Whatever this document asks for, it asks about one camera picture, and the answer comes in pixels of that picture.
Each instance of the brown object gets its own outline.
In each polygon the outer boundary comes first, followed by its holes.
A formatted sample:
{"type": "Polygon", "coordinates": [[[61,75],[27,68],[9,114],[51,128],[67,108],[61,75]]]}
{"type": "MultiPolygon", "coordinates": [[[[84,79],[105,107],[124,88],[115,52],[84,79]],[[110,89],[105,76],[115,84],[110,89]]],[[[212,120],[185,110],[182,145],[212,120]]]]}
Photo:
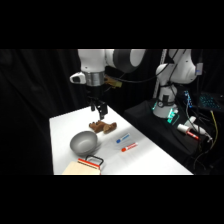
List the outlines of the brown object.
{"type": "Polygon", "coordinates": [[[102,121],[98,121],[98,122],[93,122],[92,124],[89,125],[90,128],[92,128],[95,133],[99,133],[101,131],[103,131],[103,128],[106,124],[102,121]]]}
{"type": "Polygon", "coordinates": [[[100,167],[79,159],[78,162],[71,162],[62,175],[100,175],[100,167]]]}
{"type": "Polygon", "coordinates": [[[102,121],[93,122],[89,125],[90,128],[92,128],[95,133],[99,133],[101,131],[104,132],[104,134],[109,134],[110,132],[114,131],[117,128],[117,123],[113,124],[106,124],[102,121]]]}
{"type": "Polygon", "coordinates": [[[116,128],[117,128],[117,123],[113,123],[111,125],[106,124],[103,127],[103,132],[104,132],[104,134],[109,134],[110,132],[114,131],[116,128]]]}

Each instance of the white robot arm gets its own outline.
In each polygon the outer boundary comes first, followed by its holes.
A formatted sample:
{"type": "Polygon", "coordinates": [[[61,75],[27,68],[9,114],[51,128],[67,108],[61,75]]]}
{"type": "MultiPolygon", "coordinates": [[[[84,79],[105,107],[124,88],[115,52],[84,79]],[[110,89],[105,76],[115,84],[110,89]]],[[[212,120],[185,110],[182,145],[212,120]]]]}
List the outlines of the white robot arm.
{"type": "Polygon", "coordinates": [[[124,73],[131,73],[141,64],[146,49],[78,49],[81,72],[70,77],[74,84],[85,84],[92,111],[95,107],[100,120],[107,114],[103,95],[105,67],[111,66],[124,73]]]}
{"type": "Polygon", "coordinates": [[[196,73],[191,52],[192,49],[170,49],[169,56],[174,63],[158,67],[156,74],[159,74],[160,94],[153,111],[157,117],[168,118],[171,109],[174,107],[177,89],[173,83],[189,84],[200,73],[200,71],[197,71],[198,74],[196,73]]]}

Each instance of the silver bowl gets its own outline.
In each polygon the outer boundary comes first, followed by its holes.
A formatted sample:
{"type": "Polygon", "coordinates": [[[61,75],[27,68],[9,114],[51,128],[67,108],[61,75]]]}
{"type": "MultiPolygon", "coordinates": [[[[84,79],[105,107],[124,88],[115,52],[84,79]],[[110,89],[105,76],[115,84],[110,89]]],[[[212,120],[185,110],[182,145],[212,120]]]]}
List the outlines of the silver bowl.
{"type": "Polygon", "coordinates": [[[98,137],[91,131],[77,134],[70,142],[70,148],[78,156],[91,155],[97,148],[98,137]]]}

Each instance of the pen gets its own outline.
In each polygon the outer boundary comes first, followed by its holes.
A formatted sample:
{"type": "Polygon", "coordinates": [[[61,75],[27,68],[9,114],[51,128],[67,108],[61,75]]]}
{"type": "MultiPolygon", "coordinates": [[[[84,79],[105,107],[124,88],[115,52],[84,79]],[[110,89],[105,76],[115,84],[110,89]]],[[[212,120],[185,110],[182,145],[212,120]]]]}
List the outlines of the pen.
{"type": "Polygon", "coordinates": [[[199,137],[197,135],[194,135],[193,133],[191,133],[189,131],[187,131],[186,133],[187,133],[187,135],[190,135],[192,138],[199,140],[199,137]]]}
{"type": "Polygon", "coordinates": [[[129,145],[129,146],[123,148],[121,151],[122,151],[122,152],[126,152],[126,151],[128,151],[128,150],[130,150],[130,149],[132,149],[132,148],[134,148],[134,147],[136,147],[136,146],[138,146],[138,143],[133,143],[133,144],[131,144],[131,145],[129,145]]]}
{"type": "Polygon", "coordinates": [[[118,139],[118,140],[116,141],[117,144],[121,143],[123,140],[127,139],[129,136],[130,136],[130,134],[128,133],[128,134],[126,134],[124,137],[118,139]]]}

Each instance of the table surface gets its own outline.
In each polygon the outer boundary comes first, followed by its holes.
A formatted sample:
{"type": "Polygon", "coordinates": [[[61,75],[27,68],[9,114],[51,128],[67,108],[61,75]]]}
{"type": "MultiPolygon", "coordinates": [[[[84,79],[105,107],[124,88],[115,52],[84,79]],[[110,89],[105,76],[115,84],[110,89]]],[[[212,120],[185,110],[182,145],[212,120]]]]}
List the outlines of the table surface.
{"type": "MultiPolygon", "coordinates": [[[[70,162],[82,158],[70,149],[70,141],[82,131],[92,131],[89,124],[98,120],[98,111],[91,112],[90,107],[50,119],[55,175],[61,175],[70,162]]],[[[105,135],[103,132],[97,134],[98,151],[95,156],[104,159],[101,167],[102,175],[192,175],[110,107],[104,122],[108,124],[117,122],[118,127],[110,134],[105,135]],[[116,140],[127,133],[131,135],[129,141],[138,142],[139,145],[121,152],[116,140]]]]}

